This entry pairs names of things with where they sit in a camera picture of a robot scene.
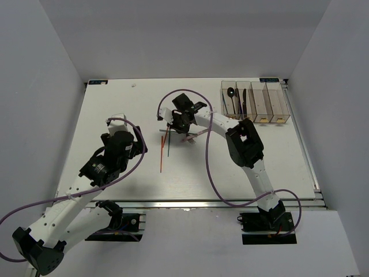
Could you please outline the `teal chopstick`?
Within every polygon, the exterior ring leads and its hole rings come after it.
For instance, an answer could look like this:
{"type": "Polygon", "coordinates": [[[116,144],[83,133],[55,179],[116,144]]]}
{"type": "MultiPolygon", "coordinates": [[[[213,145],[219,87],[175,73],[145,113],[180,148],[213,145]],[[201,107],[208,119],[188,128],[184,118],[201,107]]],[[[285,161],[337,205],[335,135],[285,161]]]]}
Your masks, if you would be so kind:
{"type": "Polygon", "coordinates": [[[169,131],[168,131],[167,157],[170,156],[170,143],[171,143],[171,129],[169,129],[169,131]]]}

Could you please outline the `long orange chopstick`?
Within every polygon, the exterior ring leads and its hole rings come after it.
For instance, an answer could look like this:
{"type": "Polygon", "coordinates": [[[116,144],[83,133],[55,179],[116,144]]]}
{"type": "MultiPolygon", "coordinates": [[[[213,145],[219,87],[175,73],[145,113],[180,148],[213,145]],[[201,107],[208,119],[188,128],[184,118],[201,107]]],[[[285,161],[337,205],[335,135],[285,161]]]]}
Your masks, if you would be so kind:
{"type": "Polygon", "coordinates": [[[163,148],[164,148],[164,136],[161,136],[161,148],[160,148],[160,173],[163,170],[163,148]]]}

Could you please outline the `iridescent long-handled spoon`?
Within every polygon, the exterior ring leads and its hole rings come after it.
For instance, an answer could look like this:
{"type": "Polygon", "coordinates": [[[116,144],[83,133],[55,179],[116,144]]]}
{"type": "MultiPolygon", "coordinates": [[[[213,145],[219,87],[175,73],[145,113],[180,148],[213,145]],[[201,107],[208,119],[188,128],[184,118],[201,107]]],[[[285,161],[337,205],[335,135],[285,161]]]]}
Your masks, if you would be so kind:
{"type": "Polygon", "coordinates": [[[234,96],[235,96],[235,90],[233,87],[222,89],[224,115],[232,119],[236,118],[234,96]]]}

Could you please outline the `blue iridescent knife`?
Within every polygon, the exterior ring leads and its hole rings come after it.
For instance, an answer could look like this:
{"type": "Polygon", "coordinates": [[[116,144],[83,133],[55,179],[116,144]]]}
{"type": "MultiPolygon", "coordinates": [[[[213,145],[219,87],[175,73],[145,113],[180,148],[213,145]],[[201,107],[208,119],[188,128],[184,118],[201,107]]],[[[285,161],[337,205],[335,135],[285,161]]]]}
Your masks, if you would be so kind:
{"type": "Polygon", "coordinates": [[[235,89],[235,93],[236,93],[236,98],[237,98],[238,114],[241,115],[243,113],[243,111],[242,111],[242,104],[241,104],[241,101],[240,101],[240,95],[239,95],[239,89],[238,88],[235,89]]]}

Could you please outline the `black knife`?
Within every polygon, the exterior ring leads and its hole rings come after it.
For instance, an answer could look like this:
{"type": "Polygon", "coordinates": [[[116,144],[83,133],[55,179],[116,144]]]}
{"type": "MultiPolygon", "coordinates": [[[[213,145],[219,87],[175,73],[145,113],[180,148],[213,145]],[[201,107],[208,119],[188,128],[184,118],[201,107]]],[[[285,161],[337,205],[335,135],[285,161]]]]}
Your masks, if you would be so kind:
{"type": "Polygon", "coordinates": [[[247,89],[243,89],[242,92],[242,109],[243,109],[243,116],[244,118],[247,118],[247,89]]]}

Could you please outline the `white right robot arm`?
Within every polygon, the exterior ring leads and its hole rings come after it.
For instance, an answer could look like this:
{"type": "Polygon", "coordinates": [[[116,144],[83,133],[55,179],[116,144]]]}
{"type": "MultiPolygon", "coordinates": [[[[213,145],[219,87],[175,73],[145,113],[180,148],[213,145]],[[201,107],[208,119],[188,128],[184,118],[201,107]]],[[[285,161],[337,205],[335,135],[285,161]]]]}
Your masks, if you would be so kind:
{"type": "Polygon", "coordinates": [[[169,126],[178,133],[187,134],[190,125],[211,127],[211,131],[223,137],[227,142],[232,161],[246,174],[257,200],[261,225],[267,230],[274,230],[281,223],[285,213],[283,202],[274,194],[274,190],[263,161],[264,146],[259,134],[249,119],[238,121],[214,111],[201,111],[208,105],[203,102],[193,103],[184,93],[172,103],[169,126]]]}

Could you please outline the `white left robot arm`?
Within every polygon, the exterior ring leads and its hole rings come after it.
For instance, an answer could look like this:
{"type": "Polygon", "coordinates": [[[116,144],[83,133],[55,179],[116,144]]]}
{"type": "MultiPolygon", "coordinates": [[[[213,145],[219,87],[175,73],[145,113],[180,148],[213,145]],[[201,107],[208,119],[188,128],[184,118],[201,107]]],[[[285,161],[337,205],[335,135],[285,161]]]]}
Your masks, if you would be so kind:
{"type": "Polygon", "coordinates": [[[127,221],[121,207],[111,200],[99,201],[78,222],[75,218],[106,186],[127,169],[129,160],[147,152],[138,126],[110,127],[101,135],[100,147],[82,166],[74,184],[45,214],[27,228],[17,228],[12,237],[19,253],[41,276],[50,274],[64,255],[94,233],[121,233],[127,221]]]}

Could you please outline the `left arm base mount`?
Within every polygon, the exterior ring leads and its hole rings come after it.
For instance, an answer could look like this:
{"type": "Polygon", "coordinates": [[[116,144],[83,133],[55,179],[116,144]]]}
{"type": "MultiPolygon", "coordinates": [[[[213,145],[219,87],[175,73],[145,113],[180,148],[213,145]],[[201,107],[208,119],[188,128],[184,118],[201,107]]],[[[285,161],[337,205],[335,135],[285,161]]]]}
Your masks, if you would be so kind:
{"type": "Polygon", "coordinates": [[[140,242],[145,230],[146,214],[137,209],[125,210],[111,200],[98,201],[95,208],[108,211],[110,222],[107,227],[90,235],[85,241],[140,242]]]}

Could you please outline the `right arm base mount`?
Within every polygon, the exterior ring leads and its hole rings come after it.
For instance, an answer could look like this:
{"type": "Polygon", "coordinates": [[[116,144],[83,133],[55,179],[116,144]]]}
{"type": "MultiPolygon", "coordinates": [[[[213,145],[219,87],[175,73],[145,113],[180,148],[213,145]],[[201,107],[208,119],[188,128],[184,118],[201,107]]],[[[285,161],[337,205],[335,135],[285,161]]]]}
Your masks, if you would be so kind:
{"type": "Polygon", "coordinates": [[[270,226],[259,213],[239,214],[243,245],[293,245],[297,244],[292,215],[286,212],[276,224],[270,226]]]}

